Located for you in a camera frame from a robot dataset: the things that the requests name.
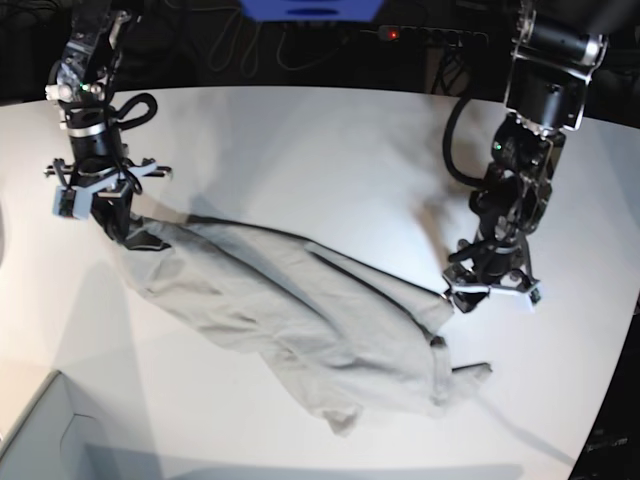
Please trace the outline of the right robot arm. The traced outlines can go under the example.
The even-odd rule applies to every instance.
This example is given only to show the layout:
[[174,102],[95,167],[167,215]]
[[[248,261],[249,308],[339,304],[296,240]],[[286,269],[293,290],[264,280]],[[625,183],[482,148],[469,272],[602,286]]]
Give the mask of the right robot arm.
[[45,87],[73,159],[54,159],[44,174],[59,181],[54,215],[93,219],[111,241],[128,250],[162,251],[167,243],[144,229],[132,203],[143,192],[142,179],[167,177],[172,170],[153,158],[134,162],[122,140],[123,132],[154,118],[157,101],[141,93],[119,108],[112,104],[124,41],[139,20],[138,12],[110,1],[81,1],[73,7],[70,38]]

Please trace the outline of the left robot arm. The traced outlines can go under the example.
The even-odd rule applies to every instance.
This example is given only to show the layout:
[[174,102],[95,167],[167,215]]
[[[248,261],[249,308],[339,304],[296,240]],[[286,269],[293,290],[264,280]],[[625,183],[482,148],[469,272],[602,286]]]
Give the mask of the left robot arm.
[[588,88],[601,66],[608,39],[582,33],[522,2],[506,85],[507,115],[497,129],[483,177],[462,173],[453,160],[453,134],[471,96],[463,94],[447,121],[443,159],[448,173],[470,187],[469,208],[479,224],[448,257],[447,300],[472,312],[491,295],[541,299],[528,238],[552,195],[552,179],[569,131],[583,119]]

